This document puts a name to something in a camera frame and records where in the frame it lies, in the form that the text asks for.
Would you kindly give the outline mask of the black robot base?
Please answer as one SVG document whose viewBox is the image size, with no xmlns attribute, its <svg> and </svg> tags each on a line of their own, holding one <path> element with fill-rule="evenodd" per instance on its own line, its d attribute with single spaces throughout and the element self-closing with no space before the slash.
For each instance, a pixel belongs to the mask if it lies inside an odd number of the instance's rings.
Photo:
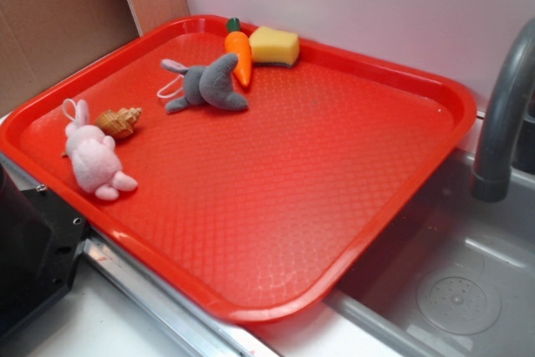
<svg viewBox="0 0 535 357">
<path fill-rule="evenodd" d="M 20 190 L 1 169 L 1 341 L 72 288 L 85 217 L 51 190 Z"/>
</svg>

